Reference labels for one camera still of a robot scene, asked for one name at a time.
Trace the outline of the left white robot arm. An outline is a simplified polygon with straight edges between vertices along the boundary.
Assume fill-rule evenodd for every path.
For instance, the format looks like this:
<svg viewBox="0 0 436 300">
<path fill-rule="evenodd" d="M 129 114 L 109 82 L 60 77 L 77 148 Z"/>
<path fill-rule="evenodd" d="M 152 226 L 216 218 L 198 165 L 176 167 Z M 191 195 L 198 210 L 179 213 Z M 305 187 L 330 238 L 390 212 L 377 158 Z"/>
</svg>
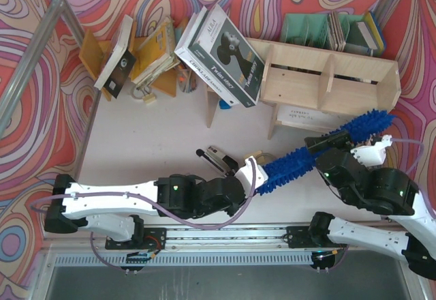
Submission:
<svg viewBox="0 0 436 300">
<path fill-rule="evenodd" d="M 254 157 L 234 175 L 207 181 L 197 175 L 174 174 L 132 185 L 84 185 L 70 175 L 56 177 L 44 230 L 70 234 L 89 230 L 113 241 L 142 241 L 142 215 L 190 220 L 223 211 L 234 218 L 244 211 L 257 188 L 268 181 Z"/>
</svg>

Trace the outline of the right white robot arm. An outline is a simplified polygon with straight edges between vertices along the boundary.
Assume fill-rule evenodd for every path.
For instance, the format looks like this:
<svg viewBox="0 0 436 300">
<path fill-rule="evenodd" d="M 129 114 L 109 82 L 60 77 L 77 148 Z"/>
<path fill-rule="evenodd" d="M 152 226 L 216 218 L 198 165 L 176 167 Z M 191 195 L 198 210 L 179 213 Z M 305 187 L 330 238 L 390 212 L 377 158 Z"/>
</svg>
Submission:
<svg viewBox="0 0 436 300">
<path fill-rule="evenodd" d="M 363 247 L 407 263 L 415 274 L 435 279 L 435 210 L 406 172 L 385 167 L 393 137 L 383 135 L 355 146 L 348 131 L 307 137 L 309 153 L 326 185 L 340 200 L 399 223 L 403 232 L 380 230 L 318 211 L 308 228 L 311 240 Z"/>
</svg>

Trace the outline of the blue microfiber duster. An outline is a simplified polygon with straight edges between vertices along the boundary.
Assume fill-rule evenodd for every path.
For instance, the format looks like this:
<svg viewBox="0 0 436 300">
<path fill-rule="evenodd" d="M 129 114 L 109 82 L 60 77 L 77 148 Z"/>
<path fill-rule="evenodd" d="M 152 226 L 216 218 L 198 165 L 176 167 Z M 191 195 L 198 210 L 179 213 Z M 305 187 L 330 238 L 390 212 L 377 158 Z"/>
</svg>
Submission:
<svg viewBox="0 0 436 300">
<path fill-rule="evenodd" d="M 277 187 L 305 175 L 315 167 L 315 160 L 331 148 L 350 150 L 353 145 L 368 141 L 373 135 L 385 131 L 395 118 L 385 110 L 371 110 L 320 137 L 308 137 L 306 145 L 263 166 L 268 175 L 265 184 L 255 193 L 262 196 Z"/>
</svg>

